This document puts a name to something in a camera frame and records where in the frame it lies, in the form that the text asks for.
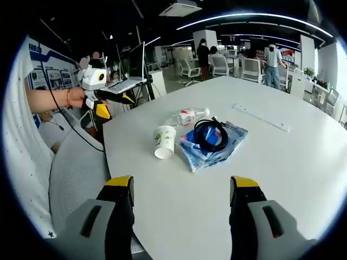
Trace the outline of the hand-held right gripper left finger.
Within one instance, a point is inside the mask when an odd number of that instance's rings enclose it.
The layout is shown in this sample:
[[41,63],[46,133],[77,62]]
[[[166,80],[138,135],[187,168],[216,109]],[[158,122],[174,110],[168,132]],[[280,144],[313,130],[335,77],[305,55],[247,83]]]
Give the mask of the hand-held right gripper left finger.
[[49,240],[58,259],[131,259],[133,176],[107,181],[96,199],[71,212]]

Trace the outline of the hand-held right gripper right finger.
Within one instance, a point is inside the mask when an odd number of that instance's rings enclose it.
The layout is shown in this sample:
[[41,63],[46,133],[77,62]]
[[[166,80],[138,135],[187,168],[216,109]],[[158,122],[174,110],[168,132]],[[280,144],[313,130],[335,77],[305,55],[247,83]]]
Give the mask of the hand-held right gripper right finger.
[[229,225],[232,259],[299,259],[317,242],[306,239],[296,219],[245,177],[230,179]]

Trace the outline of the person's left hand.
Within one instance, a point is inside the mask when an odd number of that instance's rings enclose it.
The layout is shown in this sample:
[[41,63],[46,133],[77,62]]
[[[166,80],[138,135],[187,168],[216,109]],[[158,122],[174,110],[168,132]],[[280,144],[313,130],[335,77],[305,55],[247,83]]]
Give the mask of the person's left hand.
[[84,90],[80,87],[69,89],[67,92],[68,106],[81,108],[83,106],[84,98]]

